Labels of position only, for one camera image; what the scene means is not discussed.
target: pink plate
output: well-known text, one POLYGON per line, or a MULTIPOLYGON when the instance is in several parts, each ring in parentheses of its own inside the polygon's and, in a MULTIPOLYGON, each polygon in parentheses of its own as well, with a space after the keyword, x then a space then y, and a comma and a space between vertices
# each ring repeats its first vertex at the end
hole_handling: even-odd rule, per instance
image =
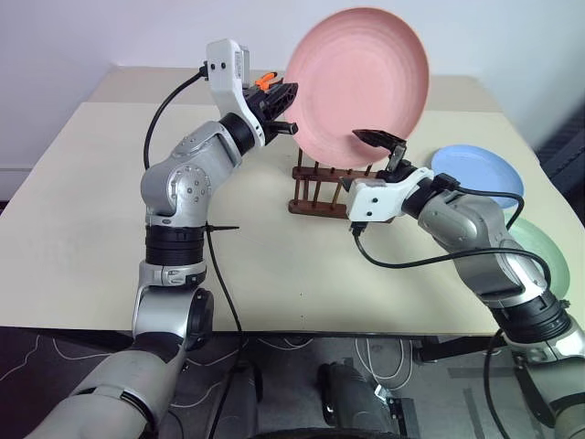
POLYGON ((314 27, 292 54, 287 82, 298 82, 286 119, 295 140, 324 165, 361 167, 388 151, 360 142, 371 128, 406 139, 422 115, 429 64, 414 31, 381 9, 341 11, 314 27))

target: blue plate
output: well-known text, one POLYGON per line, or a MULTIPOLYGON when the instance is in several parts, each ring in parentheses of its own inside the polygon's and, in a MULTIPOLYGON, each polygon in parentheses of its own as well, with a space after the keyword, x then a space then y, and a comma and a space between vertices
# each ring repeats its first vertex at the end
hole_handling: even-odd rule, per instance
MULTIPOLYGON (((461 182, 462 187, 524 195, 522 178, 502 157, 471 145, 451 145, 437 151, 431 160, 435 174, 444 172, 461 182)), ((494 197, 502 209, 516 204, 512 198, 494 197)))

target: green plate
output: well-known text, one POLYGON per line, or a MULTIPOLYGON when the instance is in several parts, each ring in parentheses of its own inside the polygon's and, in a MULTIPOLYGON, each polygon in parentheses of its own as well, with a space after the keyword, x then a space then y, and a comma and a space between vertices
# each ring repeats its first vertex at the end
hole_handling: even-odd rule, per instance
MULTIPOLYGON (((511 215, 505 216, 508 221, 511 215)), ((562 299, 569 290, 570 274, 567 261, 557 244, 544 231, 522 218, 518 218, 512 225, 510 234, 525 250, 536 253, 547 262, 552 280, 550 291, 557 299, 562 299)))

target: cable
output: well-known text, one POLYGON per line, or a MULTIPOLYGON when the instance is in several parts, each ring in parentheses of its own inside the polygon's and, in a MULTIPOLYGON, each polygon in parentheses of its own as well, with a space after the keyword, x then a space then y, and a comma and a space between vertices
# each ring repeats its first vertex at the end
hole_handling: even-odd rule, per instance
MULTIPOLYGON (((245 348, 246 345, 248 345, 248 342, 249 341, 246 340, 246 342, 244 343, 244 345, 242 346, 242 348, 245 348)), ((221 357, 219 359, 214 359, 213 361, 211 361, 209 363, 199 363, 199 362, 197 362, 197 361, 195 361, 193 359, 186 359, 186 361, 187 361, 187 363, 191 363, 191 364, 193 364, 195 366, 199 366, 199 367, 202 367, 202 368, 208 368, 209 366, 214 366, 214 365, 220 363, 221 361, 223 361, 224 359, 228 359, 229 357, 231 357, 232 355, 237 354, 237 353, 238 353, 238 350, 237 349, 236 350, 233 350, 233 351, 229 352, 229 354, 226 354, 226 355, 224 355, 223 357, 221 357)))
POLYGON ((538 256, 537 254, 534 254, 533 252, 527 252, 526 250, 508 249, 506 247, 502 247, 502 248, 494 247, 494 248, 487 248, 487 249, 472 249, 472 250, 463 250, 461 252, 454 252, 454 253, 450 253, 450 254, 445 254, 443 256, 436 256, 434 258, 422 259, 420 261, 404 262, 404 263, 390 263, 390 262, 377 261, 374 258, 372 258, 369 254, 367 254, 366 250, 364 249, 361 242, 359 241, 359 236, 354 235, 354 241, 356 242, 357 249, 362 253, 362 255, 368 261, 370 261, 374 265, 377 265, 378 267, 392 268, 392 269, 420 267, 422 265, 428 265, 430 263, 452 261, 453 259, 466 258, 468 256, 478 256, 481 254, 494 254, 494 253, 517 254, 520 256, 525 256, 527 258, 532 259, 533 261, 538 262, 538 264, 540 264, 540 266, 542 267, 542 271, 543 271, 545 280, 547 281, 547 284, 550 285, 550 269, 548 268, 547 262, 544 259, 542 259, 540 256, 538 256))
POLYGON ((173 92, 171 92, 171 94, 169 94, 166 97, 166 99, 163 101, 163 103, 161 103, 161 105, 158 107, 158 110, 156 110, 156 113, 153 116, 153 120, 150 122, 150 125, 148 126, 148 131, 146 132, 146 137, 144 138, 144 150, 143 150, 144 169, 148 169, 150 167, 150 160, 148 158, 149 150, 150 150, 150 140, 153 137, 153 132, 154 132, 154 128, 156 127, 156 123, 158 122, 158 119, 161 117, 161 114, 163 114, 163 111, 165 110, 166 106, 169 103, 171 103, 171 101, 176 97, 177 94, 179 94, 181 91, 186 89, 189 85, 193 84, 196 80, 198 80, 199 78, 204 77, 204 76, 207 76, 207 64, 200 67, 199 71, 194 76, 192 76, 191 78, 189 78, 188 80, 183 82, 181 85, 179 85, 176 89, 174 89, 173 92))
POLYGON ((409 374, 407 375, 406 379, 404 380, 404 382, 402 384, 400 384, 398 387, 390 387, 389 389, 391 391, 399 391, 400 389, 402 389, 404 386, 406 386, 409 381, 410 378, 412 377, 412 369, 414 368, 414 349, 412 348, 412 342, 410 341, 410 366, 409 366, 409 374))
POLYGON ((514 221, 517 220, 517 218, 520 216, 520 213, 522 213, 522 210, 524 209, 524 199, 522 198, 522 196, 514 194, 512 192, 493 192, 490 190, 468 189, 467 187, 457 187, 455 190, 462 192, 463 194, 479 195, 482 197, 500 197, 515 199, 518 202, 518 206, 516 207, 516 210, 514 211, 514 215, 512 215, 512 218, 510 218, 510 220, 505 225, 507 229, 510 229, 512 227, 512 224, 514 224, 514 221))
POLYGON ((293 345, 292 343, 289 343, 290 345, 292 345, 290 348, 285 348, 282 346, 273 345, 270 341, 266 341, 263 338, 258 338, 258 341, 260 341, 260 343, 262 343, 266 346, 270 346, 271 348, 278 349, 278 350, 298 350, 298 349, 304 348, 305 346, 309 346, 313 342, 313 339, 311 338, 309 341, 307 341, 306 343, 303 343, 302 345, 293 345))
POLYGON ((374 371, 374 368, 372 367, 372 361, 371 361, 370 352, 369 352, 369 339, 367 339, 367 362, 369 364, 369 366, 368 366, 366 364, 366 362, 364 361, 364 358, 362 357, 361 352, 359 351, 359 346, 357 345, 357 338, 356 338, 357 357, 359 358, 359 361, 362 363, 362 366, 364 367, 364 369, 367 370, 374 377, 374 380, 376 380, 376 382, 378 384, 379 384, 378 380, 392 380, 393 378, 396 378, 400 374, 400 370, 402 369, 402 365, 404 364, 404 345, 402 344, 402 340, 400 340, 399 342, 400 342, 400 363, 399 363, 399 366, 396 368, 396 371, 392 375, 390 375, 388 377, 383 377, 381 375, 377 375, 377 373, 374 371))
POLYGON ((201 405, 207 398, 209 398, 211 392, 222 382, 223 381, 218 381, 215 384, 211 385, 209 389, 207 389, 205 394, 192 404, 171 404, 171 407, 175 407, 176 409, 192 409, 193 407, 197 407, 198 405, 201 405))
MULTIPOLYGON (((378 384, 380 384, 380 382, 378 381, 378 379, 380 379, 380 380, 391 380, 393 378, 396 378, 399 375, 400 371, 402 370, 402 365, 404 364, 404 358, 405 358, 405 356, 404 356, 404 348, 403 348, 403 345, 402 345, 402 340, 400 341, 400 363, 399 363, 399 366, 397 367, 396 372, 394 374, 390 375, 389 377, 382 377, 380 375, 377 375, 377 373, 371 367, 371 357, 370 357, 370 353, 369 353, 369 348, 368 348, 368 353, 367 353, 367 359, 368 359, 368 362, 370 364, 370 367, 367 366, 366 362, 364 361, 364 358, 362 357, 362 354, 359 351, 359 346, 357 345, 357 338, 356 338, 355 342, 356 342, 357 357, 359 358, 359 361, 362 363, 362 366, 364 367, 364 369, 366 369, 372 375, 372 377, 374 377, 374 380, 376 380, 376 382, 378 384)), ((410 378, 412 377, 412 370, 414 369, 414 364, 413 364, 414 363, 414 358, 413 358, 414 349, 412 348, 412 342, 411 341, 409 341, 409 344, 410 344, 409 373, 408 373, 406 379, 399 386, 397 386, 397 387, 388 387, 388 389, 391 390, 391 391, 398 391, 398 390, 402 389, 404 386, 406 386, 409 383, 410 378)))
POLYGON ((179 424, 179 430, 181 430, 181 439, 185 439, 185 429, 183 428, 183 422, 181 421, 181 418, 179 418, 176 413, 171 412, 170 410, 167 413, 176 419, 179 424))
POLYGON ((22 364, 19 364, 18 366, 13 367, 11 370, 9 370, 7 373, 5 373, 2 376, 2 378, 0 378, 0 382, 4 381, 12 373, 16 372, 17 370, 20 370, 20 369, 24 368, 27 365, 27 363, 28 363, 28 357, 30 357, 35 352, 37 352, 39 339, 40 339, 40 336, 37 336, 37 338, 35 338, 35 346, 27 352, 27 354, 25 355, 25 359, 23 359, 23 361, 22 361, 22 364))
POLYGON ((492 391, 490 390, 490 360, 492 358, 492 353, 494 352, 495 342, 504 331, 502 329, 498 329, 497 332, 494 334, 492 338, 490 338, 490 342, 487 345, 487 350, 485 352, 485 360, 484 360, 484 393, 485 393, 485 400, 487 401, 487 408, 494 418, 495 425, 499 430, 500 434, 504 439, 510 439, 510 436, 506 432, 504 426, 502 425, 502 421, 500 421, 500 417, 497 415, 494 407, 494 400, 492 400, 492 391))
POLYGON ((218 276, 219 284, 221 285, 221 289, 223 290, 224 295, 226 296, 226 300, 228 301, 229 309, 231 310, 231 314, 234 317, 234 321, 236 322, 236 328, 239 334, 239 345, 238 345, 238 352, 236 353, 236 359, 234 360, 234 364, 228 372, 228 379, 226 382, 226 387, 221 395, 221 400, 219 400, 218 409, 213 417, 213 423, 211 424, 211 429, 209 430, 208 439, 213 439, 214 434, 216 433, 216 429, 218 428, 219 417, 221 416, 221 410, 223 409, 223 405, 228 398, 229 388, 231 387, 231 382, 233 381, 234 374, 236 372, 236 367, 238 366, 239 357, 241 355, 241 351, 244 346, 244 332, 241 328, 241 323, 239 322, 238 311, 236 311, 236 306, 234 306, 233 301, 231 300, 231 296, 229 295, 228 288, 226 283, 223 280, 223 276, 221 275, 221 271, 219 270, 218 260, 216 259, 216 254, 213 249, 213 242, 211 240, 211 228, 209 224, 206 223, 206 234, 207 234, 207 243, 209 244, 209 255, 211 256, 211 261, 213 262, 213 268, 218 276))
POLYGON ((58 355, 62 359, 68 359, 70 361, 76 361, 78 359, 96 359, 97 357, 109 357, 111 355, 111 354, 94 354, 94 355, 86 355, 84 357, 68 357, 67 355, 65 355, 63 352, 61 352, 59 350, 59 348, 57 347, 57 340, 55 340, 55 338, 53 338, 53 346, 55 347, 55 350, 57 351, 58 355))
POLYGON ((287 345, 289 345, 291 348, 304 348, 305 346, 309 345, 313 339, 309 338, 306 342, 301 343, 300 345, 295 345, 294 343, 291 343, 288 338, 283 337, 282 341, 284 341, 284 343, 286 343, 287 345))

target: black cable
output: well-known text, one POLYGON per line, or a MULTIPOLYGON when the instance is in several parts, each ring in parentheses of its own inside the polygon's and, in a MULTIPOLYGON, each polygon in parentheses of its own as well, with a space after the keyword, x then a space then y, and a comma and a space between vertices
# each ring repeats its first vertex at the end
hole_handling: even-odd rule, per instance
POLYGON ((420 261, 413 261, 413 262, 404 262, 404 263, 389 263, 389 262, 382 262, 377 261, 372 258, 369 254, 367 254, 366 250, 362 246, 362 243, 359 241, 359 236, 354 235, 354 240, 356 241, 357 249, 362 253, 362 255, 374 265, 378 267, 384 268, 412 268, 412 267, 420 267, 422 265, 428 265, 430 263, 436 262, 444 262, 444 261, 452 261, 453 259, 460 259, 460 258, 467 258, 469 256, 478 256, 480 254, 494 254, 494 253, 506 253, 506 254, 518 254, 520 256, 525 256, 527 258, 532 259, 533 261, 538 262, 538 264, 542 267, 542 271, 547 281, 547 284, 550 285, 550 269, 548 268, 547 262, 542 259, 537 254, 533 252, 527 252, 526 250, 520 249, 508 249, 508 248, 487 248, 487 249, 471 249, 471 250, 463 250, 461 252, 454 252, 450 254, 445 254, 443 256, 436 256, 434 258, 429 259, 422 259, 420 261))
POLYGON ((485 351, 485 361, 484 361, 484 393, 485 393, 485 400, 487 401, 487 408, 494 418, 495 425, 499 430, 500 434, 504 439, 510 439, 510 436, 506 432, 504 426, 502 425, 502 421, 500 421, 500 417, 497 415, 494 406, 494 400, 492 400, 492 391, 490 390, 490 360, 492 359, 492 353, 494 352, 495 342, 498 338, 502 336, 504 331, 502 329, 498 329, 497 332, 494 334, 492 338, 490 338, 490 342, 487 346, 487 350, 485 351))
POLYGON ((514 221, 517 220, 517 218, 520 216, 520 213, 522 213, 522 210, 524 209, 524 198, 522 198, 521 195, 514 194, 512 192, 492 192, 490 190, 468 189, 467 187, 461 186, 457 187, 455 190, 462 192, 463 194, 479 195, 482 197, 501 197, 515 199, 518 202, 518 206, 516 207, 516 210, 514 211, 514 215, 512 215, 512 218, 510 218, 510 220, 505 225, 507 229, 510 229, 510 227, 512 227, 512 224, 514 224, 514 221))
POLYGON ((213 436, 218 428, 219 417, 221 416, 221 411, 223 406, 228 398, 229 387, 231 386, 231 382, 233 381, 234 374, 236 373, 236 367, 239 363, 239 357, 241 355, 241 351, 244 346, 244 332, 241 329, 241 323, 239 322, 238 312, 236 311, 236 306, 234 306, 233 301, 231 300, 231 296, 229 295, 228 288, 226 283, 221 276, 221 271, 219 270, 218 261, 216 259, 216 254, 213 250, 213 242, 211 241, 211 230, 212 227, 209 224, 206 224, 206 234, 207 234, 207 243, 209 244, 209 255, 211 256, 211 261, 213 262, 213 268, 216 271, 216 275, 218 276, 219 284, 221 285, 221 289, 223 290, 224 295, 226 296, 226 300, 228 301, 229 309, 231 310, 231 314, 234 316, 234 320, 236 322, 236 328, 239 334, 239 344, 238 344, 238 353, 236 354, 236 359, 234 360, 234 364, 228 372, 228 380, 226 383, 226 387, 221 395, 221 400, 219 400, 218 409, 214 415, 213 423, 211 424, 211 429, 209 430, 208 439, 213 439, 213 436))
POLYGON ((150 139, 153 137, 153 131, 154 131, 154 128, 156 127, 156 123, 158 122, 158 119, 161 117, 161 114, 165 110, 166 106, 169 103, 171 103, 171 101, 176 97, 177 94, 179 94, 181 91, 186 89, 189 85, 193 84, 196 80, 198 80, 199 78, 201 78, 203 76, 207 76, 207 65, 200 67, 199 71, 195 74, 195 76, 192 76, 191 78, 189 78, 188 80, 183 82, 181 85, 179 85, 176 89, 174 89, 173 92, 166 97, 166 99, 163 101, 163 103, 161 103, 160 107, 158 107, 158 110, 156 110, 156 113, 153 116, 153 120, 150 122, 150 125, 148 126, 148 131, 146 132, 146 138, 144 139, 144 150, 143 150, 144 169, 148 169, 150 167, 150 160, 148 158, 148 153, 150 150, 150 139))
POLYGON ((171 412, 170 410, 168 411, 168 414, 173 416, 176 419, 176 421, 179 423, 179 430, 181 430, 181 439, 185 439, 185 429, 183 428, 183 423, 181 422, 181 418, 179 418, 176 413, 171 412))

